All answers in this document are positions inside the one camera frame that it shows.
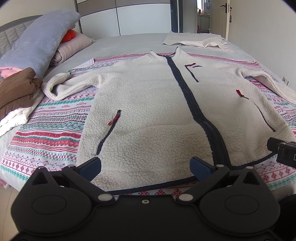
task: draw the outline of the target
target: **brown blanket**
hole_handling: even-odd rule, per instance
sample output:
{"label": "brown blanket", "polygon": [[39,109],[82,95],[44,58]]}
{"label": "brown blanket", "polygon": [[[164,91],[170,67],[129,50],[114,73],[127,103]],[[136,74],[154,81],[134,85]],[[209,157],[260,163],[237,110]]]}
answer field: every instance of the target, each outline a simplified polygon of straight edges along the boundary
{"label": "brown blanket", "polygon": [[34,92],[42,84],[35,77],[32,68],[26,68],[7,77],[0,84],[0,120],[10,111],[30,107],[33,104]]}

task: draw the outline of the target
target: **wall outlet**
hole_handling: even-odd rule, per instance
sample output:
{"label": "wall outlet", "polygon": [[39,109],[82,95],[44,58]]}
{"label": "wall outlet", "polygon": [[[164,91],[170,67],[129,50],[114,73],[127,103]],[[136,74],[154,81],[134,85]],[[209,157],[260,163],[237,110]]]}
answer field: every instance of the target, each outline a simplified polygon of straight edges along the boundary
{"label": "wall outlet", "polygon": [[283,81],[286,85],[289,84],[289,81],[288,81],[285,77],[283,77],[282,81]]}

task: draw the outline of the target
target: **orange stuffed toy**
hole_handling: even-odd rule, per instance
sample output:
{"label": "orange stuffed toy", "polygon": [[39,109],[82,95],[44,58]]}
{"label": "orange stuffed toy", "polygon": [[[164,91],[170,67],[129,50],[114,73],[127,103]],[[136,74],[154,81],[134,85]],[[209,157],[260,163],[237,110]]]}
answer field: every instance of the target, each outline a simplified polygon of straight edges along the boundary
{"label": "orange stuffed toy", "polygon": [[72,30],[72,29],[69,29],[66,32],[65,36],[63,37],[61,43],[68,42],[71,39],[75,38],[75,36],[76,36],[76,32],[74,30]]}

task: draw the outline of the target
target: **zippered pocket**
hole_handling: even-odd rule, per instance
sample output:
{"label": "zippered pocket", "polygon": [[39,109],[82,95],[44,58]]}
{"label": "zippered pocket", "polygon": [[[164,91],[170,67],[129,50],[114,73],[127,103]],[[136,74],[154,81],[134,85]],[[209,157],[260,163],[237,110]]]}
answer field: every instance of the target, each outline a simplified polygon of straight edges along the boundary
{"label": "zippered pocket", "polygon": [[191,66],[193,66],[193,68],[196,68],[196,67],[202,67],[202,66],[200,66],[200,65],[196,65],[196,66],[194,66],[196,63],[192,63],[192,64],[187,64],[187,65],[184,65],[185,66],[185,68],[189,71],[189,73],[191,74],[191,76],[195,79],[195,81],[196,82],[199,82],[197,79],[196,79],[196,77],[194,76],[194,74],[192,73],[192,71],[188,68],[189,66],[191,67]]}
{"label": "zippered pocket", "polygon": [[265,121],[266,125],[268,125],[268,127],[269,127],[273,132],[276,132],[276,130],[275,130],[274,128],[272,128],[272,126],[271,126],[270,124],[267,123],[267,121],[266,121],[266,119],[265,119],[263,113],[262,113],[261,110],[259,109],[259,107],[258,107],[258,106],[257,106],[252,100],[250,100],[249,98],[247,98],[246,96],[244,96],[244,95],[240,92],[240,90],[237,90],[237,93],[238,93],[238,95],[239,95],[240,97],[243,97],[243,98],[248,99],[249,101],[251,101],[251,102],[257,107],[257,109],[259,110],[259,112],[260,112],[260,114],[262,115],[262,118],[263,118],[263,120]]}
{"label": "zippered pocket", "polygon": [[120,115],[121,115],[121,110],[118,110],[117,113],[116,113],[116,116],[113,118],[113,120],[110,121],[110,122],[108,123],[108,125],[111,126],[111,128],[109,129],[107,135],[101,140],[101,142],[100,142],[100,144],[99,144],[99,146],[98,146],[97,152],[96,152],[97,155],[100,154],[101,149],[102,149],[102,147],[103,147],[103,144],[104,144],[105,140],[107,139],[107,137],[108,137],[108,136],[111,134],[111,132],[113,131],[113,129],[114,129],[114,127],[115,127],[115,125],[116,125],[118,119],[120,118]]}

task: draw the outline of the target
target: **mattress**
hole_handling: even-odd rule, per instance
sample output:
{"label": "mattress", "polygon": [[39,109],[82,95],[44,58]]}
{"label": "mattress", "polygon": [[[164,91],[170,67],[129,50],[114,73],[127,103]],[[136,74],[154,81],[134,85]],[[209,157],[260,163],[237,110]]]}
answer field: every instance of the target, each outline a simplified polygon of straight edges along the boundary
{"label": "mattress", "polygon": [[[100,59],[95,60],[94,65],[90,67],[71,70],[71,76],[109,66],[120,60],[138,58],[148,53],[149,50],[158,53],[174,52],[175,47],[161,45],[165,37],[166,34],[137,34],[134,36],[129,35],[97,40],[90,47],[50,70],[44,81],[48,81],[55,74],[65,72],[92,57],[99,57]],[[228,47],[232,51],[219,52],[193,47],[182,47],[182,49],[195,57],[211,58],[217,61],[247,65],[254,68],[264,68],[271,73],[238,47],[230,43]],[[256,80],[252,78],[248,80],[261,89],[296,133],[296,106],[280,98]],[[10,185],[20,190],[37,166],[46,166],[48,170],[52,171],[60,170],[68,164],[75,164],[83,125],[90,111],[95,93],[96,88],[90,87],[60,102],[53,102],[45,97],[31,114],[30,120],[26,125],[23,125],[21,128],[16,127],[0,138],[0,158],[2,160],[0,177],[2,175],[2,178]],[[296,179],[295,170],[278,164],[275,160],[276,156],[254,167],[271,190],[276,190],[289,184],[284,189],[285,191],[277,192],[276,195],[291,194],[293,192],[293,181]],[[195,182],[192,181],[181,186],[173,186],[166,189],[160,189],[155,186],[151,187],[152,191],[137,191],[134,194],[172,194],[177,196],[182,191],[193,186]]]}

